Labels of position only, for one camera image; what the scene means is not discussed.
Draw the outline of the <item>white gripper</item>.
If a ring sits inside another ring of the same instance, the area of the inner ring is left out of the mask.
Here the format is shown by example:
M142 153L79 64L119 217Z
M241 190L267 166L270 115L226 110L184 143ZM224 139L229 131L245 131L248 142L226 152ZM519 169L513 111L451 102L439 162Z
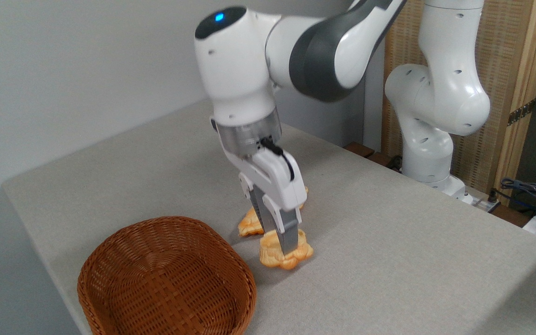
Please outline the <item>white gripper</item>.
M300 168L287 151L275 154L260 146L254 154L239 157L226 150L226 138L219 134L221 147L239 171L245 197L252 208L239 223L239 234L264 234L275 231L281 252L287 255L298 248L299 207L307 200ZM256 187L265 194L257 200Z

